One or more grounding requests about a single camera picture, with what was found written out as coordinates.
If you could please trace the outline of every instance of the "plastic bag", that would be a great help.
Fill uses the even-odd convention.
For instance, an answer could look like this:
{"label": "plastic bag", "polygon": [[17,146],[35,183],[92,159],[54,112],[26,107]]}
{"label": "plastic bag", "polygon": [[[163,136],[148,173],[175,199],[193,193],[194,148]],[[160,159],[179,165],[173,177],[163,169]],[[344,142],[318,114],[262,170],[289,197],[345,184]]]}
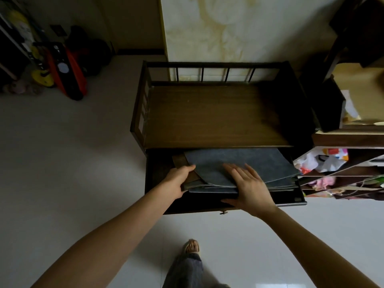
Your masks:
{"label": "plastic bag", "polygon": [[348,161],[347,149],[323,149],[315,147],[310,153],[302,155],[294,160],[295,168],[301,174],[307,174],[312,170],[320,173],[337,171]]}

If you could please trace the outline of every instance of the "white tiled floor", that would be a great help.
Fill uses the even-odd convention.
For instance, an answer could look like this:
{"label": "white tiled floor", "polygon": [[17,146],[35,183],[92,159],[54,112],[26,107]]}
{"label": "white tiled floor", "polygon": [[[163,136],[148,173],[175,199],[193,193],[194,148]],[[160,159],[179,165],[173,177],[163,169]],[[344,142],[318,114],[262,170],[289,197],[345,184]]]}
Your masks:
{"label": "white tiled floor", "polygon": [[[1,287],[30,286],[75,241],[143,194],[145,158],[129,133],[143,58],[115,57],[89,79],[81,102],[56,89],[0,97]],[[384,203],[308,201],[285,210],[384,286]],[[199,240],[206,270],[233,288],[314,287],[280,239],[242,211],[164,216],[110,287],[160,288],[189,238]]]}

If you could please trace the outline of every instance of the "hand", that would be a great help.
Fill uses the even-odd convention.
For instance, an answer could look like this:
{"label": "hand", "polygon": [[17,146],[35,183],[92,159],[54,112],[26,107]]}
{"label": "hand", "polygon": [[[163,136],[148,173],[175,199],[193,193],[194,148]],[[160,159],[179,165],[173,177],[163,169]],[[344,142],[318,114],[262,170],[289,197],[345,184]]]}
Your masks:
{"label": "hand", "polygon": [[179,169],[171,169],[165,179],[162,180],[158,186],[164,188],[167,192],[170,192],[174,199],[181,198],[181,196],[185,193],[185,191],[181,191],[181,184],[184,183],[189,172],[193,171],[195,167],[195,165],[191,165],[183,166]]}
{"label": "hand", "polygon": [[237,199],[223,199],[222,202],[242,209],[260,219],[278,210],[265,183],[252,167],[247,164],[245,164],[246,169],[235,164],[223,164],[223,166],[235,180],[239,197]]}

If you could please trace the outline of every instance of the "gray pants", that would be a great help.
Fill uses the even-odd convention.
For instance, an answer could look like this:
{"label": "gray pants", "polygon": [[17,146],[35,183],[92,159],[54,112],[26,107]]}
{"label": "gray pants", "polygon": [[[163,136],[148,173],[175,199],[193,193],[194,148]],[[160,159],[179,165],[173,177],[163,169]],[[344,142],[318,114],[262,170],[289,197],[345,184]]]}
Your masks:
{"label": "gray pants", "polygon": [[[186,253],[175,258],[163,288],[203,288],[203,263],[198,254]],[[230,288],[217,284],[214,288]]]}

